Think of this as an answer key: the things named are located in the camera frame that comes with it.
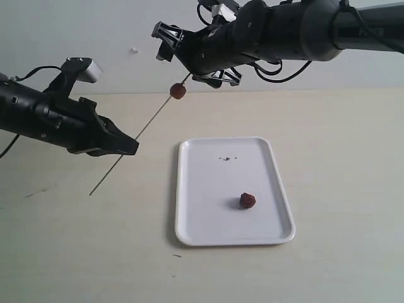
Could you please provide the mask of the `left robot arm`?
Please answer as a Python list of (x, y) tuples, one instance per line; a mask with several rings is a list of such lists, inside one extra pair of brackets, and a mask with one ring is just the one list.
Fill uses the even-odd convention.
[(74, 80), (59, 75), (40, 92), (13, 80), (1, 82), (1, 129), (78, 155), (135, 155), (139, 143), (107, 117), (97, 103), (69, 97)]

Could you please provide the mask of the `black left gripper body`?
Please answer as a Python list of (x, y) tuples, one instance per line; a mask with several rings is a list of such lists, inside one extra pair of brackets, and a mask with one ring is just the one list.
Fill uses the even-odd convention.
[(117, 127), (96, 112), (97, 104), (46, 95), (34, 103), (34, 138), (92, 157), (117, 153)]

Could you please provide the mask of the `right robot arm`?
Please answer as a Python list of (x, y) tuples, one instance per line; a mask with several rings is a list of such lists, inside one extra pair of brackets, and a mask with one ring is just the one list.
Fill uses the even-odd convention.
[(237, 86), (238, 66), (252, 66), (268, 83), (285, 60), (305, 65), (330, 61), (345, 49), (403, 52), (403, 4), (357, 9), (348, 1), (200, 1), (212, 21), (197, 32), (158, 22), (152, 37), (161, 40), (157, 59), (177, 58), (194, 81), (220, 88)]

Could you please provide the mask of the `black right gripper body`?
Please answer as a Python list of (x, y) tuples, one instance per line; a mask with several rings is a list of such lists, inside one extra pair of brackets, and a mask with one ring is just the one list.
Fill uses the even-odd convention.
[(253, 64), (259, 59), (251, 52), (262, 34), (262, 22), (256, 18), (219, 25), (192, 32), (186, 30), (182, 49), (186, 62), (181, 62), (192, 75)]

